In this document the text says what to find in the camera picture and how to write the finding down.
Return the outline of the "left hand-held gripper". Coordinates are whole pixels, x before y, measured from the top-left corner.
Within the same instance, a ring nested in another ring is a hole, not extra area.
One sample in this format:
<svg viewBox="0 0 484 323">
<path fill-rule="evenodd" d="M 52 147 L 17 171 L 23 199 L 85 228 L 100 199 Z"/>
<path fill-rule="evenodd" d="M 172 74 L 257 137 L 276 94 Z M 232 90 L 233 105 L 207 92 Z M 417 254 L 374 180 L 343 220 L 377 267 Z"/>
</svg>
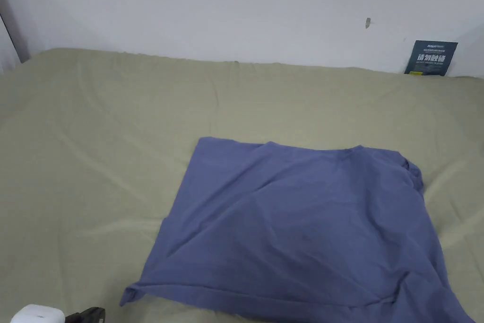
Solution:
<svg viewBox="0 0 484 323">
<path fill-rule="evenodd" d="M 29 304 L 20 309 L 11 323 L 104 323 L 104 308 L 90 307 L 80 313 L 65 315 L 60 309 Z"/>
</svg>

